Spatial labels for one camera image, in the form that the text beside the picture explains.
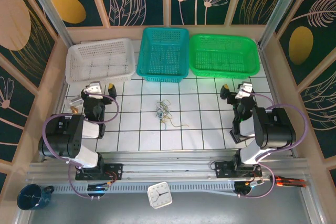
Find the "dark blue mug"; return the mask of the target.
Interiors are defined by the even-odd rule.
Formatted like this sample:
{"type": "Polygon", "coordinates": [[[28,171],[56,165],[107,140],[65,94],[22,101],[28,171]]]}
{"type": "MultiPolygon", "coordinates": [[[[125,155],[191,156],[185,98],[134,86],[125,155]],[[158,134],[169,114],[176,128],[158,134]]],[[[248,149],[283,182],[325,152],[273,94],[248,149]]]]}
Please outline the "dark blue mug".
{"type": "Polygon", "coordinates": [[[50,203],[54,190],[54,186],[41,187],[36,184],[29,184],[18,194],[17,206],[21,210],[43,209],[50,203]]]}

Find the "white square clock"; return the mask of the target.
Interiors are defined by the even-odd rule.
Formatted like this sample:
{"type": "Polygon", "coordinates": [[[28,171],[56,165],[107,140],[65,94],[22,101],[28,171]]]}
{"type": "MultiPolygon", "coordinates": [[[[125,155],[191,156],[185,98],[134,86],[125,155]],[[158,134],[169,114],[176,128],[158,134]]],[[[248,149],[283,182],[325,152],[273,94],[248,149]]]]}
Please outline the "white square clock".
{"type": "Polygon", "coordinates": [[[161,182],[147,189],[150,206],[159,209],[172,203],[172,195],[167,182],[161,182]]]}

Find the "white plastic basket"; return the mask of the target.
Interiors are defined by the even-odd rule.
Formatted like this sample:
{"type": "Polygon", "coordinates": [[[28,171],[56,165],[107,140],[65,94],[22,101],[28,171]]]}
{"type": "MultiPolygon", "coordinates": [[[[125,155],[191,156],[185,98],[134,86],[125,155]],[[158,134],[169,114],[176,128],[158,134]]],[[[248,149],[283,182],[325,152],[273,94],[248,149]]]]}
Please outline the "white plastic basket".
{"type": "Polygon", "coordinates": [[[77,44],[68,49],[66,56],[69,85],[125,82],[131,80],[135,70],[134,48],[129,38],[77,44]]]}

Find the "green plastic basket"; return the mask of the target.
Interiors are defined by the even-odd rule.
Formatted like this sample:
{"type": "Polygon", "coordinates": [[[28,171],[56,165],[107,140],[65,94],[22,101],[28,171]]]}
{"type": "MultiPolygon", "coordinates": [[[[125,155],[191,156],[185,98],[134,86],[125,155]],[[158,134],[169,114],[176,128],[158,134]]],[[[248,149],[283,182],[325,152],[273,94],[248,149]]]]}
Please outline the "green plastic basket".
{"type": "Polygon", "coordinates": [[[242,36],[194,35],[190,39],[189,61],[197,77],[243,80],[260,71],[256,42],[242,36]]]}

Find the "teal plastic basket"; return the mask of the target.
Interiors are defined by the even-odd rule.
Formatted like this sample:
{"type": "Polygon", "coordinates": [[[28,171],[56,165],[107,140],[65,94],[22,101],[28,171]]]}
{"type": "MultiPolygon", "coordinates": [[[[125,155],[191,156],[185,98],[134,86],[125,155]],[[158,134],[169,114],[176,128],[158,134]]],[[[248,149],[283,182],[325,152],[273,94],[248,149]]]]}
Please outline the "teal plastic basket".
{"type": "Polygon", "coordinates": [[[179,83],[189,69],[189,32],[184,28],[143,30],[136,73],[145,81],[179,83]]]}

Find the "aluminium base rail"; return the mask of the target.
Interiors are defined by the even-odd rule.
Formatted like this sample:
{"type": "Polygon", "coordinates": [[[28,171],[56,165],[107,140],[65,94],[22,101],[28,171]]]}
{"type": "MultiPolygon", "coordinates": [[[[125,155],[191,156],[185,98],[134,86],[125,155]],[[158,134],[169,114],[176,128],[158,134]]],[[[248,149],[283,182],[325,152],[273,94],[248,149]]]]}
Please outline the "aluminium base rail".
{"type": "MultiPolygon", "coordinates": [[[[215,180],[214,161],[229,161],[236,153],[227,150],[134,151],[103,153],[106,163],[123,164],[123,182],[176,182],[215,180]]],[[[294,157],[291,151],[272,154],[262,161],[276,175],[309,179],[306,159],[294,157]]],[[[68,165],[47,158],[31,163],[26,174],[27,183],[66,183],[68,165]]]]}

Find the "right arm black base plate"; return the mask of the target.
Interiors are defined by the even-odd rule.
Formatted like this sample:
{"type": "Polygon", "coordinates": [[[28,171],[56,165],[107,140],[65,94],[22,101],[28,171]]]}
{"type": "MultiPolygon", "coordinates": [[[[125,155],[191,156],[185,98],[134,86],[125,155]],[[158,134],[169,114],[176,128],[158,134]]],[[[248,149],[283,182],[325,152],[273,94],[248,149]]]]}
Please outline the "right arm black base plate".
{"type": "Polygon", "coordinates": [[[260,165],[237,164],[233,161],[215,162],[215,173],[217,178],[227,179],[253,179],[262,177],[260,165]]]}

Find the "aluminium frame post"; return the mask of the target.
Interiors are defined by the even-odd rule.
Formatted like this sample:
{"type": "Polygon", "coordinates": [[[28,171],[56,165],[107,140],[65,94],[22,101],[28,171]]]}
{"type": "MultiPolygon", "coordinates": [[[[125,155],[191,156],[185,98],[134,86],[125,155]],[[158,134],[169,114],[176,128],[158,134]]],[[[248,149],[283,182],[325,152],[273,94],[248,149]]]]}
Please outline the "aluminium frame post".
{"type": "Polygon", "coordinates": [[[275,29],[279,25],[282,17],[289,8],[293,0],[279,0],[270,15],[270,18],[266,24],[265,30],[258,42],[259,49],[265,49],[268,42],[270,41],[275,29]]]}
{"type": "Polygon", "coordinates": [[[73,46],[73,41],[68,33],[68,30],[58,15],[53,3],[51,0],[38,0],[42,7],[45,9],[47,16],[49,17],[50,21],[52,22],[53,26],[55,27],[58,35],[63,40],[64,44],[67,48],[73,46]]]}

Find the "orange black pliers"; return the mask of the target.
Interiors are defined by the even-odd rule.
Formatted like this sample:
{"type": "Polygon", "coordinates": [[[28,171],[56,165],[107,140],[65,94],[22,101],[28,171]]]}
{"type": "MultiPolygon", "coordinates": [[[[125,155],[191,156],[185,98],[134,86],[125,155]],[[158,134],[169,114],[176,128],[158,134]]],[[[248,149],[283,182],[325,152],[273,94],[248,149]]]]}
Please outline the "orange black pliers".
{"type": "Polygon", "coordinates": [[[306,188],[306,181],[304,179],[288,178],[288,177],[282,177],[282,176],[275,176],[275,184],[279,187],[306,188]]]}

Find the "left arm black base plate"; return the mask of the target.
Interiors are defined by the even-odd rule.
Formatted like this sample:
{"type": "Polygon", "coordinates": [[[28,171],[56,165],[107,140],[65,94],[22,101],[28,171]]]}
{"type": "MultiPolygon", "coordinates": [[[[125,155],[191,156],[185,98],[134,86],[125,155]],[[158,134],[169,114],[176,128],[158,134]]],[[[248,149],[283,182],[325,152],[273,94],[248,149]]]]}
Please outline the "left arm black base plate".
{"type": "Polygon", "coordinates": [[[103,164],[102,167],[83,168],[76,171],[76,181],[108,181],[121,180],[123,173],[122,164],[103,164]]]}

